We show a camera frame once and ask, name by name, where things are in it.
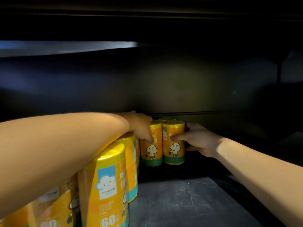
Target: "green label band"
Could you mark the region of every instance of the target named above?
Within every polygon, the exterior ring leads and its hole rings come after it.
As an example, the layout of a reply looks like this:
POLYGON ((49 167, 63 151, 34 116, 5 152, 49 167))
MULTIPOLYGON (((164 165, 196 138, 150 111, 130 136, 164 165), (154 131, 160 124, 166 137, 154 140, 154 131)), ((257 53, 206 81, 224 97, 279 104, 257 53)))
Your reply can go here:
POLYGON ((146 160, 146 159, 141 159, 142 163, 146 166, 159 166, 162 164, 162 158, 157 159, 157 160, 146 160))
POLYGON ((168 164, 181 164, 184 162, 184 156, 180 156, 180 157, 176 157, 176 158, 172 158, 172 157, 167 157, 165 155, 163 155, 163 159, 165 163, 168 164))

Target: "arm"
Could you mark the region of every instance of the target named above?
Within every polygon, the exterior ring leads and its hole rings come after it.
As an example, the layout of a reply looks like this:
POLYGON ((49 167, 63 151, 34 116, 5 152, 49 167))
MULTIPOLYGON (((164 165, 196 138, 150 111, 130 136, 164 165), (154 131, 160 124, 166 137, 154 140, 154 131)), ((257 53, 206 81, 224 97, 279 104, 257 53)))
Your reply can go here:
POLYGON ((286 226, 303 226, 303 167, 262 154, 218 136, 199 124, 172 137, 185 140, 207 157, 218 159, 264 206, 286 226))
POLYGON ((64 182, 128 131, 153 142, 151 117, 70 113, 0 123, 0 219, 64 182))

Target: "hand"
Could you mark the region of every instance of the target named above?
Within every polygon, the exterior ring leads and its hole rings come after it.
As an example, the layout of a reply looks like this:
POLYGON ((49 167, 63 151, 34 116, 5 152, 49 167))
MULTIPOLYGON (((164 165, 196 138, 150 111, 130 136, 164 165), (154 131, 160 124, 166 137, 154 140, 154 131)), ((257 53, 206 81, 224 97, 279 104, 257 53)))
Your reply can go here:
POLYGON ((171 136, 171 141, 187 141, 191 146, 186 151, 197 150, 206 157, 216 158, 217 147, 221 143, 222 136, 210 132, 198 123, 186 123, 188 132, 171 136))
POLYGON ((125 118, 129 123, 129 130, 134 132, 137 138, 145 139, 148 143, 154 143, 149 126, 152 118, 145 114, 136 113, 135 111, 118 113, 117 115, 125 118))

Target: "forearm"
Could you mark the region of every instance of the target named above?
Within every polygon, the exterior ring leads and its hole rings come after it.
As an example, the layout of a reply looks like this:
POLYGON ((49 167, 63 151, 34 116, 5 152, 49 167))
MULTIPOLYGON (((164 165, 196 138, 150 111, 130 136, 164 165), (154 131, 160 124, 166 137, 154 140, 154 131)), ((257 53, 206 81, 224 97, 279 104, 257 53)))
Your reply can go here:
POLYGON ((0 219, 65 181, 129 130, 125 118, 106 113, 0 123, 0 219))
POLYGON ((217 159, 287 226, 303 226, 303 168, 222 139, 217 159))

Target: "plastic packaging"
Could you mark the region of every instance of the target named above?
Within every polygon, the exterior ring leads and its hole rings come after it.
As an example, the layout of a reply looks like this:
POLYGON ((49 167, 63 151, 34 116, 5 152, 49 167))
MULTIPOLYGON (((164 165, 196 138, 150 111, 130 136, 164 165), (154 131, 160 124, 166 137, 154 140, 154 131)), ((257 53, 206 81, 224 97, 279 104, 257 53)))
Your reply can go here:
POLYGON ((128 202, 131 202, 138 194, 136 137, 134 133, 128 132, 118 138, 115 142, 123 143, 125 145, 128 202))
POLYGON ((163 118, 159 118, 158 121, 168 121, 168 120, 176 120, 176 118, 173 118, 173 117, 163 117, 163 118))
POLYGON ((125 146, 112 143, 78 172, 83 227, 128 226, 125 146))
POLYGON ((170 137, 184 133, 185 123, 181 120, 169 120, 162 123, 163 160, 170 165, 184 163, 184 141, 173 142, 170 137))
POLYGON ((3 219, 2 227, 80 227, 77 175, 3 219))
POLYGON ((140 173, 140 168, 139 168, 139 165, 140 165, 140 162, 141 162, 141 154, 140 154, 140 140, 139 139, 136 139, 136 155, 137 155, 137 175, 139 176, 139 173, 140 173))
POLYGON ((152 121, 149 128, 154 143, 149 144, 146 140, 140 140, 142 163, 146 166, 159 166, 163 161, 162 123, 161 121, 152 121))

